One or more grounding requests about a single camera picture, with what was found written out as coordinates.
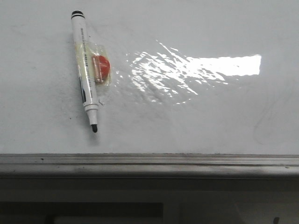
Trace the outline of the red round magnet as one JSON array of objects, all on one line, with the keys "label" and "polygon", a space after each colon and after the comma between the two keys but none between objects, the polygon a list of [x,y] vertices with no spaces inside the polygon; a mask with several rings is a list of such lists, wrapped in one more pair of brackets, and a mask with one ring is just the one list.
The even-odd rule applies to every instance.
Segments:
[{"label": "red round magnet", "polygon": [[110,74],[110,62],[104,56],[92,56],[94,65],[94,77],[96,83],[103,83],[108,79]]}]

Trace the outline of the white whiteboard marker pen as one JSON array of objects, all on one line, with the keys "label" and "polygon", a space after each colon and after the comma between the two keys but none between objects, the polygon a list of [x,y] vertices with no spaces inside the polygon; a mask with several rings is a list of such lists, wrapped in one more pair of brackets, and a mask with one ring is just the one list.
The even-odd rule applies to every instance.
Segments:
[{"label": "white whiteboard marker pen", "polygon": [[83,108],[88,116],[92,131],[96,133],[98,131],[97,113],[99,102],[95,87],[94,67],[88,44],[89,36],[83,12],[73,11],[71,14],[71,24]]}]

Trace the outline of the white whiteboard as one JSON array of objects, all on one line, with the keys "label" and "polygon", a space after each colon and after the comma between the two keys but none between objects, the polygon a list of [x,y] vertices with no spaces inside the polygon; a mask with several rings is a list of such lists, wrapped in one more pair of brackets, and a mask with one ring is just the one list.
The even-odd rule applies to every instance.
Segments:
[{"label": "white whiteboard", "polygon": [[[71,13],[103,45],[98,132]],[[0,151],[297,154],[296,0],[3,0]]]}]

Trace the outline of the aluminium whiteboard frame rail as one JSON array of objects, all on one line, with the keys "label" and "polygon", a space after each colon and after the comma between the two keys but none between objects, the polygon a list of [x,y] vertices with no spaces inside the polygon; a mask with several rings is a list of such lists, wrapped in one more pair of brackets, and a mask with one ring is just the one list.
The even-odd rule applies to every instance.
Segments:
[{"label": "aluminium whiteboard frame rail", "polygon": [[297,155],[2,154],[2,178],[298,178]]}]

